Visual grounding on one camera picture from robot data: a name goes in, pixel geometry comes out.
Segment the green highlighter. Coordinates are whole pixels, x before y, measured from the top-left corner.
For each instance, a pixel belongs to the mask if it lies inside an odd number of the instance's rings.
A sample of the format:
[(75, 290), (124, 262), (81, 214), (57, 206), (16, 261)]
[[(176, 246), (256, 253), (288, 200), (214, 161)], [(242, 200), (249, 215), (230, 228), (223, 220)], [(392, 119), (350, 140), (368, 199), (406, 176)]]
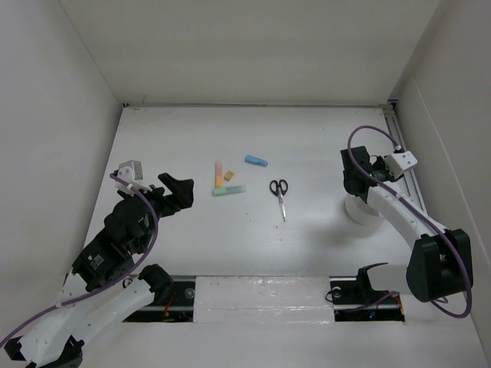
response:
[(241, 194), (246, 192), (247, 187), (245, 185), (242, 186), (227, 186), (227, 187), (220, 187), (220, 188), (214, 188), (212, 191), (213, 197), (220, 197), (220, 196), (230, 196), (230, 195), (235, 195), (235, 194)]

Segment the orange pink highlighter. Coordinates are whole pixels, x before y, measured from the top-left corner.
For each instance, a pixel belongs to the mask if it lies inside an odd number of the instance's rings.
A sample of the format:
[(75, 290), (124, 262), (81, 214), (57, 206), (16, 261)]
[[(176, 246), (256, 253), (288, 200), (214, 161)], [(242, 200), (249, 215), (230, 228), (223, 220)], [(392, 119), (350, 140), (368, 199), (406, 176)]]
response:
[(222, 163), (215, 162), (215, 188), (222, 188)]

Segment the black handled scissors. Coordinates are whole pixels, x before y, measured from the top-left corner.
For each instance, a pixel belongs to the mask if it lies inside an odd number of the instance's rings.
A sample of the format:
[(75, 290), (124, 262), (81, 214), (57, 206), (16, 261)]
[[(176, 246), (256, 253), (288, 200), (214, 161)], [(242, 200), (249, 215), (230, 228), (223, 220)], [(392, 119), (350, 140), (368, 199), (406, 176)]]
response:
[(277, 197), (278, 205), (282, 215), (282, 221), (285, 222), (286, 211), (285, 211), (284, 197), (288, 191), (288, 183), (284, 179), (272, 180), (269, 184), (269, 190), (274, 196)]

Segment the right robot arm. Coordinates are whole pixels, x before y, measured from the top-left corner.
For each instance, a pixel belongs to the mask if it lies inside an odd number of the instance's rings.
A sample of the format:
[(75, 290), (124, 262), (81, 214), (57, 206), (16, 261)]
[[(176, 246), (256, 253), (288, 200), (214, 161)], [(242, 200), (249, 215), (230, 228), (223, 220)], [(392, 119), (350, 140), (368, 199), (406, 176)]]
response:
[(365, 146), (341, 151), (345, 208), (360, 225), (387, 221), (410, 249), (405, 264), (381, 264), (358, 279), (354, 292), (365, 302), (382, 291), (411, 293), (421, 302), (471, 291), (473, 263), (470, 237), (434, 221), (404, 195), (398, 185), (414, 168), (416, 157), (401, 149), (371, 160)]

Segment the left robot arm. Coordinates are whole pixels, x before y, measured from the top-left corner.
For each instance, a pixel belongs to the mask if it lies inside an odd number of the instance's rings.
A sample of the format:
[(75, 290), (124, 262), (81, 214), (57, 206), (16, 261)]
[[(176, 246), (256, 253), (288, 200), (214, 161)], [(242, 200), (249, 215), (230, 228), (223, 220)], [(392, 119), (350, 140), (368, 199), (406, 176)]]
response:
[(87, 343), (148, 304), (169, 304), (173, 279), (158, 264), (143, 270), (97, 310), (97, 297), (127, 279), (155, 245), (159, 220), (193, 205), (194, 181), (168, 173), (161, 187), (146, 186), (125, 166), (110, 174), (121, 196), (104, 227), (77, 256), (55, 303), (16, 327), (2, 341), (12, 361), (29, 367), (78, 367)]

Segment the white round divided container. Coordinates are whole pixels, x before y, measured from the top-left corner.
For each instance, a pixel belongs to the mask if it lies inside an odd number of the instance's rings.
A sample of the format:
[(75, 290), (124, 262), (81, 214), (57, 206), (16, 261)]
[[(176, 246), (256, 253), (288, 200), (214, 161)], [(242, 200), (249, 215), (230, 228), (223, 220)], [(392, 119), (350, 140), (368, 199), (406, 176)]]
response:
[(359, 225), (379, 225), (384, 217), (375, 209), (365, 203), (360, 197), (347, 194), (344, 199), (344, 207), (349, 217)]

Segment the small yellow sharpener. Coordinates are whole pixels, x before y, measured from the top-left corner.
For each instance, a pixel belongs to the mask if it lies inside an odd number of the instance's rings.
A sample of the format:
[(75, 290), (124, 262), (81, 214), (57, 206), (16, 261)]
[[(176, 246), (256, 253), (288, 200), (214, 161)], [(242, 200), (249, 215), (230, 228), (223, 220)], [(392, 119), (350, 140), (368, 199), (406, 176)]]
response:
[(225, 175), (224, 175), (224, 180), (225, 181), (230, 181), (234, 176), (234, 173), (232, 171), (228, 171)]

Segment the blue capped marker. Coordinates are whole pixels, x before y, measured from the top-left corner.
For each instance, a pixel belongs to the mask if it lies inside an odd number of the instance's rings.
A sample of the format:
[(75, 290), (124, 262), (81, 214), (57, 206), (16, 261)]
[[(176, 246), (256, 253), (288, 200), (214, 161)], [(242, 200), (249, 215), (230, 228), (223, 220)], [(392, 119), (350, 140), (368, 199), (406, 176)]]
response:
[(268, 162), (255, 156), (247, 155), (245, 162), (254, 166), (267, 167)]

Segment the metal rail right side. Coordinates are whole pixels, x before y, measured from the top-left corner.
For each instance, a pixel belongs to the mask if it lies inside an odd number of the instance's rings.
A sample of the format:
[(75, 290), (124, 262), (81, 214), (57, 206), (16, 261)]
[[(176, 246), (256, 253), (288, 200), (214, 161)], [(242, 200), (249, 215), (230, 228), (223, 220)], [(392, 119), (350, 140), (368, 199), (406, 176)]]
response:
[[(400, 125), (398, 123), (396, 106), (396, 100), (389, 100), (385, 105), (381, 106), (381, 109), (387, 124), (387, 130), (389, 134), (405, 150), (406, 144), (404, 142)], [(405, 172), (403, 178), (399, 181), (399, 183), (402, 190), (416, 203), (416, 206), (420, 208), (424, 213), (427, 213), (427, 209), (421, 195), (414, 170), (410, 169), (409, 171)]]

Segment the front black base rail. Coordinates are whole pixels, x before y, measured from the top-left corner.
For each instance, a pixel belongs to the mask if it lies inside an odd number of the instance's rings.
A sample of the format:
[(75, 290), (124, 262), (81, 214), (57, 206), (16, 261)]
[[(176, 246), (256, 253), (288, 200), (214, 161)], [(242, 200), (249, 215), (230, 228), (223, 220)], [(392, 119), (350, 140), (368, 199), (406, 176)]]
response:
[[(166, 301), (153, 302), (131, 314), (129, 322), (189, 323), (193, 321), (196, 278), (179, 277)], [(398, 296), (378, 292), (363, 299), (355, 278), (329, 278), (325, 300), (334, 311), (334, 322), (403, 322), (404, 309)]]

